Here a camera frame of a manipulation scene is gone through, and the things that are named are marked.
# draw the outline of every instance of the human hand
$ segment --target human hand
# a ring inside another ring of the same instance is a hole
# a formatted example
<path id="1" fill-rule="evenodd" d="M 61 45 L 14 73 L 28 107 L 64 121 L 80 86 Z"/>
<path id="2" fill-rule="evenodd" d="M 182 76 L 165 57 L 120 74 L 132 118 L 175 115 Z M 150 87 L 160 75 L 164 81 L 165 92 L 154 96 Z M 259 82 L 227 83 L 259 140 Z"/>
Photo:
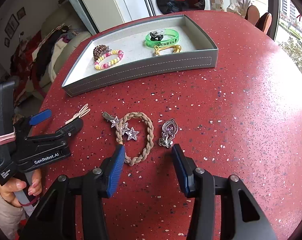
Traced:
<path id="1" fill-rule="evenodd" d="M 5 185 L 0 185 L 1 197 L 15 207 L 21 207 L 18 199 L 14 195 L 14 192 L 23 190 L 27 184 L 19 179 L 11 178 Z M 32 174 L 32 185 L 28 189 L 29 195 L 37 196 L 42 192 L 41 185 L 41 171 L 37 169 Z"/>

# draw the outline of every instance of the picture frame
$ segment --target picture frame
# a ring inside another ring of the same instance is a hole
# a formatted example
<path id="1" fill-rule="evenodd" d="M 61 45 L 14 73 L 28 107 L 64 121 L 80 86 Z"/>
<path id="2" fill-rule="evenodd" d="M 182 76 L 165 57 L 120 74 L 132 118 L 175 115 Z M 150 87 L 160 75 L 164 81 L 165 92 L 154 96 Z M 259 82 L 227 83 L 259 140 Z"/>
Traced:
<path id="1" fill-rule="evenodd" d="M 10 46 L 10 40 L 8 38 L 5 38 L 5 46 L 8 48 Z"/>
<path id="2" fill-rule="evenodd" d="M 10 16 L 10 19 L 9 19 L 8 23 L 10 24 L 10 26 L 13 29 L 13 31 L 15 32 L 16 29 L 19 26 L 19 21 L 17 20 L 17 18 L 13 14 Z"/>
<path id="3" fill-rule="evenodd" d="M 21 20 L 24 16 L 26 16 L 26 11 L 24 7 L 22 7 L 19 11 L 17 11 L 18 20 Z"/>
<path id="4" fill-rule="evenodd" d="M 9 23 L 7 23 L 6 28 L 5 28 L 5 33 L 8 35 L 8 37 L 10 39 L 12 39 L 15 31 L 13 30 L 13 28 L 11 27 L 11 25 Z"/>

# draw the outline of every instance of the screw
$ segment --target screw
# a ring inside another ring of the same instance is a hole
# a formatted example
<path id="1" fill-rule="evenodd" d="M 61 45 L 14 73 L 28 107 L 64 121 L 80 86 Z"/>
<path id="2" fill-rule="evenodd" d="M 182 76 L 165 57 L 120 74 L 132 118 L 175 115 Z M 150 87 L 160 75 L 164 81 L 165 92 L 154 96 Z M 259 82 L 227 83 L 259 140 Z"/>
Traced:
<path id="1" fill-rule="evenodd" d="M 100 168 L 95 168 L 92 171 L 94 174 L 100 174 L 102 172 L 102 170 Z"/>
<path id="2" fill-rule="evenodd" d="M 195 169 L 195 172 L 196 172 L 196 173 L 199 173 L 199 174 L 203 174 L 204 171 L 205 171 L 205 170 L 202 169 L 202 168 L 196 168 L 196 169 Z"/>
<path id="3" fill-rule="evenodd" d="M 62 182 L 62 181 L 65 181 L 67 179 L 67 176 L 66 175 L 60 175 L 58 177 L 58 181 Z"/>
<path id="4" fill-rule="evenodd" d="M 234 181 L 234 182 L 238 182 L 238 181 L 240 180 L 240 178 L 239 178 L 238 176 L 236 176 L 236 175 L 231 175 L 231 176 L 230 176 L 230 179 L 231 179 L 232 181 Z"/>

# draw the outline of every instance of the silver hair clip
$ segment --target silver hair clip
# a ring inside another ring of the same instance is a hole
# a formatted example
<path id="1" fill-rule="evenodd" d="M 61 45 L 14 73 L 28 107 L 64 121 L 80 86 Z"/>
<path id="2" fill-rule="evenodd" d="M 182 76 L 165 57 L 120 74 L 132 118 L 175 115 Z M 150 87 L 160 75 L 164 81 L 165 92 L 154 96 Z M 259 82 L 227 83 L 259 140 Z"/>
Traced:
<path id="1" fill-rule="evenodd" d="M 165 122 L 162 126 L 162 138 L 158 141 L 158 145 L 168 149 L 171 148 L 173 146 L 172 140 L 175 138 L 178 129 L 179 127 L 173 118 Z"/>
<path id="2" fill-rule="evenodd" d="M 102 116 L 106 120 L 108 120 L 112 123 L 111 128 L 115 127 L 116 124 L 120 122 L 120 119 L 118 118 L 118 116 L 113 117 L 110 114 L 108 114 L 107 112 L 103 112 Z M 137 140 L 138 139 L 137 135 L 138 135 L 139 131 L 135 131 L 133 127 L 129 128 L 128 125 L 129 125 L 128 122 L 123 124 L 122 130 L 121 130 L 122 135 L 127 134 L 128 135 L 128 141 L 130 139 Z"/>

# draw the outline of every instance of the black hair clip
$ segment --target black hair clip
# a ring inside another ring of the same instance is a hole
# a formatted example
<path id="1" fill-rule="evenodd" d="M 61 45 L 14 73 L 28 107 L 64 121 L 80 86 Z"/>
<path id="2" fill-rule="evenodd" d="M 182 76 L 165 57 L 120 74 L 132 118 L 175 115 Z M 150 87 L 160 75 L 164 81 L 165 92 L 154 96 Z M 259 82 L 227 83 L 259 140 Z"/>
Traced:
<path id="1" fill-rule="evenodd" d="M 158 34 L 157 32 L 150 33 L 151 41 L 161 41 L 163 39 L 162 34 Z"/>

